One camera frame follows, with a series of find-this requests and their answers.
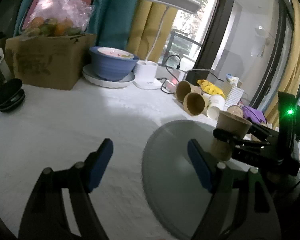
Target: desk lamp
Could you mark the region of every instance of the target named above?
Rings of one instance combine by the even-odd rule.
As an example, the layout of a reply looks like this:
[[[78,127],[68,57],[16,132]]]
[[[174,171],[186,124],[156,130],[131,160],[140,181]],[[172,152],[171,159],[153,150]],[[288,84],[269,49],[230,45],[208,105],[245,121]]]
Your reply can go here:
[[[158,89],[161,87],[161,82],[155,79],[155,74],[158,64],[156,62],[148,61],[154,47],[158,41],[164,17],[170,7],[183,10],[187,13],[196,14],[197,11],[201,8],[201,4],[196,0],[146,0],[150,2],[160,3],[166,5],[166,9],[161,17],[159,29],[154,40],[154,43],[149,50],[145,60],[140,60],[137,62],[137,65],[134,69],[136,75],[136,80],[134,84],[142,89]]]

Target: blue bowl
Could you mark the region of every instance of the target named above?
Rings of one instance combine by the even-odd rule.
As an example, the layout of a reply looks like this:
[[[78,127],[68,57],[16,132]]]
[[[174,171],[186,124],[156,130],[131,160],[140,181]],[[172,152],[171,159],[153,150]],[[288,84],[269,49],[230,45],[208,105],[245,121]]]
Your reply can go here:
[[[99,52],[98,48],[100,47],[91,47],[89,49],[93,71],[99,77],[109,81],[122,80],[132,71],[137,61],[140,60],[137,56],[134,56],[134,58],[109,56]]]

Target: tree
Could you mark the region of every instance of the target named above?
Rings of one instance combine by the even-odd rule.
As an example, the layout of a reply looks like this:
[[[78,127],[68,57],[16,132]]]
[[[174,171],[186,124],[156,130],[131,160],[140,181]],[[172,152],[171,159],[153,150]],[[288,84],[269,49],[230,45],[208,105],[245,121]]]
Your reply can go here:
[[[172,25],[172,29],[177,29],[179,33],[191,39],[194,39],[198,32],[205,8],[208,3],[208,0],[196,0],[196,1],[198,1],[201,4],[201,8],[199,9],[198,13],[196,15],[193,15],[190,13],[186,13],[182,10],[179,10]],[[170,35],[167,39],[166,46],[169,42],[169,39],[170,39]],[[175,37],[171,49],[169,51],[169,54],[170,55],[178,54],[182,58],[183,55],[189,54],[192,44],[193,43],[191,43],[190,41],[186,41],[182,38]],[[178,59],[173,57],[171,58],[171,60],[169,60],[169,63],[171,66],[176,67],[178,64]]]

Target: green led light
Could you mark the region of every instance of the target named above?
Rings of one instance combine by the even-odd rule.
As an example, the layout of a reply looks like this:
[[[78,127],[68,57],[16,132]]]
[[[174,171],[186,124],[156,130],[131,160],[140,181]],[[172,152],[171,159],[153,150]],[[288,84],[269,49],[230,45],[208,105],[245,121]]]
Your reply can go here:
[[[293,113],[294,113],[293,109],[289,109],[288,112],[287,112],[287,114],[290,114],[290,115],[293,114]]]

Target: white paper cup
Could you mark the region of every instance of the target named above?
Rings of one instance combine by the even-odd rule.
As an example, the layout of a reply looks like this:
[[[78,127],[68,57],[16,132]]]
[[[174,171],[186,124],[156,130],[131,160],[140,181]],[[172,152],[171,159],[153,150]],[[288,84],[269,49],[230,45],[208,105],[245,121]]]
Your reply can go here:
[[[220,111],[225,106],[225,99],[221,95],[211,96],[209,98],[209,106],[207,109],[207,117],[212,120],[218,120]]]

